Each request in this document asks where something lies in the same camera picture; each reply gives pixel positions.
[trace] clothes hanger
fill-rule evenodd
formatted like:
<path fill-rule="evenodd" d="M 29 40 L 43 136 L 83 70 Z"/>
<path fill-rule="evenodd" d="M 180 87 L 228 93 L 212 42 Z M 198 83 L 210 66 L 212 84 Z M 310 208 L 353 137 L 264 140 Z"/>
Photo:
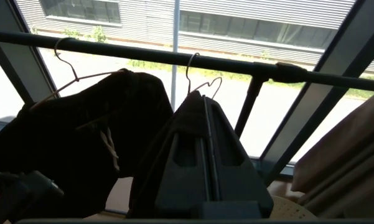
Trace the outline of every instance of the clothes hanger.
<path fill-rule="evenodd" d="M 200 55 L 200 54 L 199 54 L 199 53 L 194 53 L 193 56 L 191 56 L 191 58 L 189 59 L 188 64 L 187 64 L 187 69 L 186 69 L 186 71 L 185 71 L 185 76 L 186 76 L 187 79 L 188 79 L 188 93 L 187 93 L 187 94 L 190 94 L 190 93 L 191 93 L 191 79 L 189 79 L 189 77 L 188 77 L 188 69 L 189 69 L 189 67 L 191 66 L 192 59 L 194 59 L 194 57 L 197 56 L 197 55 Z M 217 78 L 213 79 L 211 83 L 209 83 L 209 82 L 205 82 L 205 83 L 199 85 L 197 88 L 195 88 L 195 89 L 192 90 L 192 91 L 199 90 L 199 89 L 200 89 L 201 87 L 203 87 L 204 85 L 207 85 L 207 86 L 211 87 L 211 86 L 213 85 L 213 83 L 214 83 L 216 80 L 220 80 L 220 84 L 218 85 L 216 91 L 214 92 L 214 94 L 213 94 L 213 96 L 212 96 L 212 99 L 213 99 L 213 98 L 216 96 L 218 90 L 220 89 L 220 87 L 221 87 L 221 85 L 222 85 L 222 83 L 223 83 L 223 78 L 222 78 L 222 77 L 217 77 Z"/>
<path fill-rule="evenodd" d="M 57 48 L 58 48 L 58 45 L 59 43 L 61 43 L 61 41 L 63 40 L 67 40 L 67 39 L 74 39 L 73 37 L 65 37 L 65 38 L 62 38 L 60 40 L 58 40 L 57 43 L 55 43 L 55 46 L 54 46 L 54 54 L 55 56 L 61 60 L 62 62 L 65 62 L 67 63 L 70 68 L 72 69 L 72 73 L 73 75 L 75 76 L 75 79 L 73 79 L 72 81 L 70 81 L 69 83 L 67 83 L 66 85 L 64 85 L 63 87 L 59 88 L 58 90 L 54 91 L 53 93 L 51 93 L 49 96 L 47 96 L 46 98 L 44 98 L 43 100 L 37 102 L 35 105 L 31 106 L 30 110 L 33 111 L 35 110 L 36 108 L 38 108 L 42 103 L 46 102 L 47 100 L 51 99 L 51 97 L 55 96 L 57 93 L 59 93 L 60 91 L 66 89 L 67 87 L 69 87 L 70 85 L 72 85 L 73 83 L 75 82 L 79 82 L 80 80 L 83 80 L 83 79 L 86 79 L 86 78 L 93 78 L 93 77 L 97 77 L 97 76 L 100 76 L 100 75 L 107 75 L 107 74 L 116 74 L 116 73 L 123 73 L 123 71 L 113 71 L 113 72 L 103 72 L 103 73 L 97 73 L 97 74 L 93 74 L 93 75 L 87 75 L 87 76 L 84 76 L 84 77 L 78 77 L 78 75 L 76 74 L 76 71 L 73 67 L 73 65 L 67 61 L 65 61 L 64 59 L 60 58 L 60 56 L 58 55 L 57 53 Z"/>

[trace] diagonal window beam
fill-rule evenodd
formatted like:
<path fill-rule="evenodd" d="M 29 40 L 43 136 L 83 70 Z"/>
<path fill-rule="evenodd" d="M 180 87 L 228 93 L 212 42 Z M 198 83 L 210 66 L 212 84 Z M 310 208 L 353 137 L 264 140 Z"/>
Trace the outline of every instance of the diagonal window beam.
<path fill-rule="evenodd" d="M 374 59 L 374 1 L 357 0 L 314 71 L 359 77 Z M 260 157 L 269 185 L 348 89 L 306 83 Z"/>
<path fill-rule="evenodd" d="M 0 1 L 0 30 L 29 32 L 13 0 Z M 39 101 L 56 89 L 35 47 L 0 43 L 0 66 L 26 103 Z"/>

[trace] pavement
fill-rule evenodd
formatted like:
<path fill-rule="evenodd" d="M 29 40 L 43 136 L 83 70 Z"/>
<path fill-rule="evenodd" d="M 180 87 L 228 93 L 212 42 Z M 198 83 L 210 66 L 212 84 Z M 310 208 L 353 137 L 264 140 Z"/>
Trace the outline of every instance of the pavement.
<path fill-rule="evenodd" d="M 53 50 L 41 49 L 40 52 L 57 88 L 73 79 L 73 74 L 69 65 L 55 58 Z M 94 73 L 115 71 L 123 67 L 133 70 L 134 72 L 151 73 L 163 81 L 170 98 L 171 73 L 169 72 L 130 68 L 127 66 L 128 59 L 125 58 L 71 52 L 62 52 L 61 57 L 68 60 L 75 67 L 80 77 L 92 75 Z M 61 95 L 67 96 L 78 93 L 104 77 L 105 76 L 90 78 L 75 83 L 61 92 Z M 192 89 L 194 89 L 201 83 L 210 81 L 211 78 L 191 75 L 191 80 Z M 247 82 L 224 79 L 215 97 L 215 100 L 219 102 L 233 127 L 235 127 L 243 101 L 246 97 L 248 85 L 249 83 Z M 215 89 L 216 85 L 210 88 L 202 88 L 201 94 L 212 96 Z M 178 107 L 187 94 L 187 79 L 185 78 L 185 74 L 177 74 L 175 90 L 176 107 Z M 263 85 L 241 137 L 242 145 L 250 156 L 259 157 L 261 155 L 298 93 L 299 90 L 293 88 Z M 292 161 L 296 162 L 301 158 L 301 156 L 303 156 L 326 132 L 332 129 L 340 120 L 348 115 L 349 112 L 353 111 L 363 102 L 363 100 L 342 98 L 311 138 L 295 155 Z M 11 118 L 16 116 L 22 105 L 23 101 L 0 67 L 0 119 L 10 121 Z"/>

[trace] clothing rack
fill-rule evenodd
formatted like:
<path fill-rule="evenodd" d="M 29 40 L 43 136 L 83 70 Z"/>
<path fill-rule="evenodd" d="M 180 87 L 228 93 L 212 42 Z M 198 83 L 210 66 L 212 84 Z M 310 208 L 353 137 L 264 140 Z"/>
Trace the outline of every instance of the clothing rack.
<path fill-rule="evenodd" d="M 28 45 L 54 49 L 60 40 L 56 37 L 47 37 L 27 33 L 0 32 L 0 42 Z M 163 50 L 142 49 L 121 45 L 87 42 L 76 39 L 61 41 L 57 47 L 59 50 L 81 52 L 95 55 L 123 57 L 135 60 L 144 60 L 157 63 L 187 66 L 191 54 L 167 52 Z M 235 126 L 235 132 L 240 137 L 250 115 L 256 97 L 264 82 L 270 78 L 276 82 L 297 83 L 309 82 L 324 85 L 339 86 L 343 88 L 356 88 L 374 91 L 374 80 L 342 77 L 319 72 L 310 72 L 303 68 L 285 63 L 276 65 L 261 62 L 243 62 L 224 58 L 215 58 L 197 55 L 190 64 L 191 67 L 233 72 L 251 75 L 253 78 L 248 88 L 245 102 Z"/>

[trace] corrugated siding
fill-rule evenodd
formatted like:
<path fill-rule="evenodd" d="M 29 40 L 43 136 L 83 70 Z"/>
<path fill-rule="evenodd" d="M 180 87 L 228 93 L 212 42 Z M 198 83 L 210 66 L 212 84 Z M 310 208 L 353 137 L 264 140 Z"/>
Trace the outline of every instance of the corrugated siding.
<path fill-rule="evenodd" d="M 118 0 L 121 27 L 103 26 L 108 37 L 171 44 L 174 0 Z M 91 34 L 94 24 L 47 19 L 39 0 L 17 0 L 29 27 L 63 32 L 75 29 Z M 181 10 L 222 14 L 267 21 L 295 23 L 336 29 L 344 20 L 354 0 L 181 0 Z M 321 52 L 286 47 L 247 44 L 180 34 L 179 45 L 202 50 L 219 50 L 256 57 L 266 52 L 278 60 L 315 64 Z M 374 62 L 369 66 L 374 72 Z"/>

